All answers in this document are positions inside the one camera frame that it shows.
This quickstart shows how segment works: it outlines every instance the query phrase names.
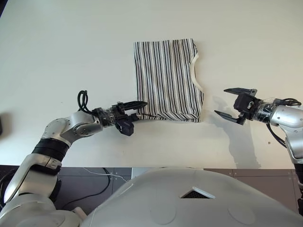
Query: robotic arm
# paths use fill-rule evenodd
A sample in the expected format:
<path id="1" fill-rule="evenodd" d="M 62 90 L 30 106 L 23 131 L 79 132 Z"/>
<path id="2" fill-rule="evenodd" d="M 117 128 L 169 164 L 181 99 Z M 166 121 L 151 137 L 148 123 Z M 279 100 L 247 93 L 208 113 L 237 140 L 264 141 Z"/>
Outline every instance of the robotic arm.
<path id="1" fill-rule="evenodd" d="M 256 89 L 230 88 L 225 92 L 238 95 L 234 109 L 240 112 L 238 118 L 215 112 L 222 118 L 243 125 L 248 120 L 263 122 L 274 138 L 287 148 L 291 161 L 295 166 L 299 178 L 299 187 L 303 193 L 303 107 L 296 99 L 268 99 L 255 98 Z M 271 125 L 280 127 L 286 135 L 285 140 L 278 137 L 271 129 Z M 299 212 L 303 215 L 303 197 L 299 199 Z"/>
<path id="2" fill-rule="evenodd" d="M 0 213 L 0 220 L 3 221 L 0 221 L 0 226 L 6 223 L 7 218 L 4 216 L 15 209 L 23 209 L 24 215 L 28 215 L 33 202 L 41 204 L 42 207 L 39 209 L 45 212 L 44 203 L 48 203 L 45 199 L 54 201 L 57 197 L 61 187 L 57 174 L 67 150 L 74 141 L 94 135 L 103 128 L 113 125 L 120 133 L 131 136 L 134 132 L 132 122 L 139 119 L 135 113 L 127 115 L 125 111 L 140 109 L 147 105 L 146 102 L 133 101 L 117 103 L 109 109 L 96 108 L 90 111 L 86 106 L 87 102 L 87 91 L 80 91 L 79 110 L 69 117 L 55 119 L 46 126 L 33 152 L 25 158 L 5 190 L 1 203 L 7 205 Z"/>

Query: gray floor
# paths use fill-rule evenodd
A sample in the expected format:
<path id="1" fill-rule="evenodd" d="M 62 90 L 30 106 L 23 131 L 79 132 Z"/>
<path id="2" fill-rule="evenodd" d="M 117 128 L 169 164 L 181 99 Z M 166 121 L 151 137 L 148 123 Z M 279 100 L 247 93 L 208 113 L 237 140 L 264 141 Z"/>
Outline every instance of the gray floor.
<path id="1" fill-rule="evenodd" d="M 0 166 L 0 177 L 8 172 L 12 166 Z M 87 168 L 95 173 L 104 173 L 102 168 Z M 126 180 L 131 179 L 131 168 L 107 168 L 115 175 L 121 175 Z M 297 186 L 297 176 L 294 170 L 261 170 L 261 169 L 206 169 L 234 177 L 273 199 L 281 202 L 289 209 L 297 212 L 296 200 L 301 196 Z M 58 209 L 69 201 L 100 192 L 107 185 L 107 176 L 91 174 L 84 168 L 63 167 L 58 176 L 62 180 L 62 187 L 55 203 Z M 124 181 L 121 178 L 112 177 L 107 190 L 101 195 L 89 197 L 65 207 L 71 210 L 80 206 L 87 214 L 99 204 L 103 203 L 115 192 Z"/>

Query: striped shirt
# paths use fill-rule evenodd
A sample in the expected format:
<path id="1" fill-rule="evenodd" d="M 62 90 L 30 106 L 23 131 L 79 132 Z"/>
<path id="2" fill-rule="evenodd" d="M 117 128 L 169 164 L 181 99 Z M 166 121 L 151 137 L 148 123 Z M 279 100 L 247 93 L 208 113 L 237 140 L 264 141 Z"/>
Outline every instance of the striped shirt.
<path id="1" fill-rule="evenodd" d="M 140 119 L 200 122 L 204 94 L 196 81 L 192 39 L 134 43 Z"/>

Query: black cable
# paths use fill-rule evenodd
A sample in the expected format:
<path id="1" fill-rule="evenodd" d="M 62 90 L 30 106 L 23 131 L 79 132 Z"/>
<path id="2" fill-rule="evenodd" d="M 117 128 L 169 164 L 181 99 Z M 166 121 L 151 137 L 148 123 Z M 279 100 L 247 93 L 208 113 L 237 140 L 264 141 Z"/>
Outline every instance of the black cable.
<path id="1" fill-rule="evenodd" d="M 108 170 L 107 170 L 106 168 L 102 168 L 102 169 L 105 171 L 106 174 L 109 174 L 109 172 L 108 172 Z M 80 201 L 80 200 L 86 199 L 86 198 L 91 197 L 91 196 L 100 195 L 100 194 L 102 194 L 103 192 L 105 192 L 105 190 L 109 187 L 109 184 L 110 184 L 110 176 L 107 175 L 107 178 L 108 178 L 108 183 L 107 183 L 106 187 L 105 187 L 102 191 L 100 191 L 100 192 L 98 192 L 98 193 L 96 193 L 96 194 L 87 195 L 87 196 L 81 197 L 81 198 L 79 198 L 79 199 L 72 200 L 72 201 L 70 201 L 70 202 L 64 204 L 64 205 L 62 206 L 61 209 L 63 210 L 64 207 L 66 207 L 68 204 L 71 204 L 71 203 L 73 203 L 73 202 Z"/>
<path id="2" fill-rule="evenodd" d="M 287 106 L 294 106 L 294 105 L 301 105 L 301 103 L 294 99 L 294 98 L 285 98 L 282 99 L 279 103 L 279 105 L 287 105 Z M 286 148 L 286 143 L 283 139 L 281 139 L 280 137 L 278 137 L 274 131 L 271 129 L 270 124 L 266 124 L 268 130 L 270 131 L 270 133 L 273 135 L 273 137 L 278 141 L 279 144 L 281 144 L 283 147 Z"/>
<path id="3" fill-rule="evenodd" d="M 294 105 L 301 105 L 301 103 L 294 99 L 294 98 L 286 98 L 286 99 L 283 99 L 279 105 L 288 105 L 288 106 L 294 106 Z"/>
<path id="4" fill-rule="evenodd" d="M 17 169 L 10 170 L 7 174 L 5 174 L 1 180 L 0 180 L 0 207 L 3 208 L 5 206 L 4 203 L 4 194 L 5 194 L 5 188 L 4 184 L 6 182 L 10 182 L 13 176 L 15 175 Z"/>
<path id="5" fill-rule="evenodd" d="M 274 131 L 270 127 L 270 124 L 266 124 L 266 126 L 267 126 L 268 130 L 270 131 L 270 133 L 273 135 L 273 137 L 279 142 L 279 144 L 281 144 L 283 147 L 286 148 L 285 141 L 274 133 Z"/>
<path id="6" fill-rule="evenodd" d="M 87 108 L 87 103 L 89 101 L 89 96 L 87 95 L 87 90 L 82 90 L 78 93 L 77 101 L 78 101 L 78 106 L 79 106 L 78 111 L 83 111 L 87 114 L 94 115 L 94 113 Z"/>

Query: white table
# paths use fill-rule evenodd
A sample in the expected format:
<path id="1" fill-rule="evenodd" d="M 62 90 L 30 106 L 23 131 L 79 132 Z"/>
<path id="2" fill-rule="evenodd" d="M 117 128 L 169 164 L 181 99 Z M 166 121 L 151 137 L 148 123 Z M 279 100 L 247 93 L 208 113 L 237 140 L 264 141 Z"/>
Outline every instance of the white table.
<path id="1" fill-rule="evenodd" d="M 264 124 L 236 125 L 213 110 L 236 116 L 236 96 L 223 92 L 231 87 L 303 100 L 302 9 L 298 0 L 9 0 L 0 164 L 20 164 L 51 120 L 77 110 L 81 89 L 91 109 L 135 100 L 134 41 L 193 38 L 204 122 L 138 122 L 131 137 L 107 128 L 76 141 L 63 165 L 292 168 Z"/>

